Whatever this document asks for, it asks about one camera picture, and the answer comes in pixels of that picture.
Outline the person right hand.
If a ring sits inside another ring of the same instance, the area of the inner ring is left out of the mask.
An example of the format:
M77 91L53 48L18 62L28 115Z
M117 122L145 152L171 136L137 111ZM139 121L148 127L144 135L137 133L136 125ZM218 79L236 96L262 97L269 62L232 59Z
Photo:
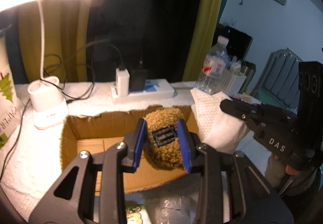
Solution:
M265 178L274 188L278 187L285 175L300 175L301 171L292 168L290 165L281 163L280 158L271 154L268 158L267 168L265 170Z

